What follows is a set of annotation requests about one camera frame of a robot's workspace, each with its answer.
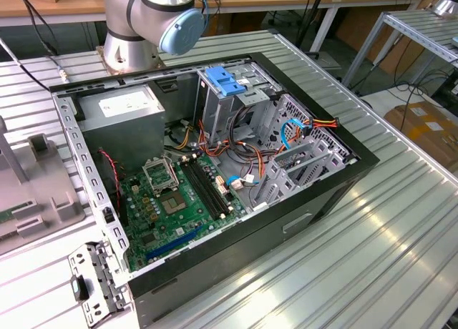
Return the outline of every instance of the red cable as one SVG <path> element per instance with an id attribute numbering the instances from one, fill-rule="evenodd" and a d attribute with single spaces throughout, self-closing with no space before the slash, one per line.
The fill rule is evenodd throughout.
<path id="1" fill-rule="evenodd" d="M 120 193 L 120 181 L 117 177 L 117 171 L 116 171 L 116 167 L 115 167 L 115 162 L 112 160 L 112 158 L 105 152 L 103 151 L 102 149 L 99 149 L 99 152 L 101 154 L 103 154 L 107 159 L 108 159 L 108 162 L 111 164 L 112 166 L 112 169 L 113 169 L 113 173 L 114 173 L 114 179 L 116 180 L 116 198 L 117 198 L 117 211 L 119 212 L 120 211 L 120 199 L 121 199 L 121 193 Z"/>

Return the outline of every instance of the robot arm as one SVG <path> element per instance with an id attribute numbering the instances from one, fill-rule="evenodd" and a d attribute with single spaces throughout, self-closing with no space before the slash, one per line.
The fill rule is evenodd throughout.
<path id="1" fill-rule="evenodd" d="M 120 72 L 151 69 L 159 47 L 169 54 L 189 51 L 204 31 L 194 0 L 104 0 L 107 40 L 104 58 Z"/>
<path id="2" fill-rule="evenodd" d="M 456 16 L 458 14 L 458 0 L 438 0 L 432 11 L 438 16 Z"/>

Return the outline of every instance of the wooden desk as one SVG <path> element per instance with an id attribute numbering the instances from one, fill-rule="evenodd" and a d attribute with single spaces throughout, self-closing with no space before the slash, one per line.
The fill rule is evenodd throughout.
<path id="1" fill-rule="evenodd" d="M 318 51 L 332 24 L 332 21 L 341 7 L 357 6 L 384 6 L 391 4 L 410 4 L 415 9 L 421 0 L 322 0 L 320 8 L 328 9 L 312 51 Z M 36 10 L 50 24 L 103 21 L 103 0 L 60 0 L 58 3 L 31 1 Z M 303 9 L 307 0 L 221 0 L 221 13 L 253 12 L 253 11 L 280 11 L 287 9 Z M 216 1 L 209 0 L 210 12 L 216 12 Z M 0 0 L 0 26 L 30 25 L 26 8 L 21 0 Z"/>

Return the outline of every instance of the slotted aluminum table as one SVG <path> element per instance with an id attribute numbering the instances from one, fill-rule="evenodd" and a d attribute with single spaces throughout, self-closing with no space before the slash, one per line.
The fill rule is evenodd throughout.
<path id="1" fill-rule="evenodd" d="M 454 64 L 458 62 L 458 48 L 452 44 L 452 38 L 458 36 L 458 19 L 441 18 L 425 9 L 382 13 L 343 78 L 342 83 L 345 86 L 350 84 L 385 24 L 396 31 L 388 38 L 383 49 L 374 60 L 374 65 L 377 65 L 389 52 L 391 46 L 401 34 L 431 52 L 431 58 L 418 71 L 414 79 L 421 75 L 435 56 Z"/>
<path id="2" fill-rule="evenodd" d="M 282 36 L 268 31 L 201 39 L 167 65 L 263 52 L 381 160 L 331 215 L 152 328 L 440 328 L 458 307 L 458 181 Z M 62 56 L 71 80 L 106 75 L 94 52 Z M 45 59 L 25 61 L 47 84 Z M 0 114 L 13 147 L 44 132 L 56 142 L 87 216 L 0 257 L 3 328 L 85 328 L 67 255 L 99 240 L 49 95 L 13 63 L 0 64 Z M 138 328 L 134 310 L 102 329 Z"/>

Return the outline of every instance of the expansion slot bracket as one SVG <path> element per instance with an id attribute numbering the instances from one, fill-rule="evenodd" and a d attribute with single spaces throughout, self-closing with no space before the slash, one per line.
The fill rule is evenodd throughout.
<path id="1" fill-rule="evenodd" d="M 87 326 L 93 328 L 123 311 L 132 299 L 127 286 L 115 287 L 112 275 L 120 271 L 108 242 L 91 242 L 68 257 L 75 300 L 82 304 Z"/>

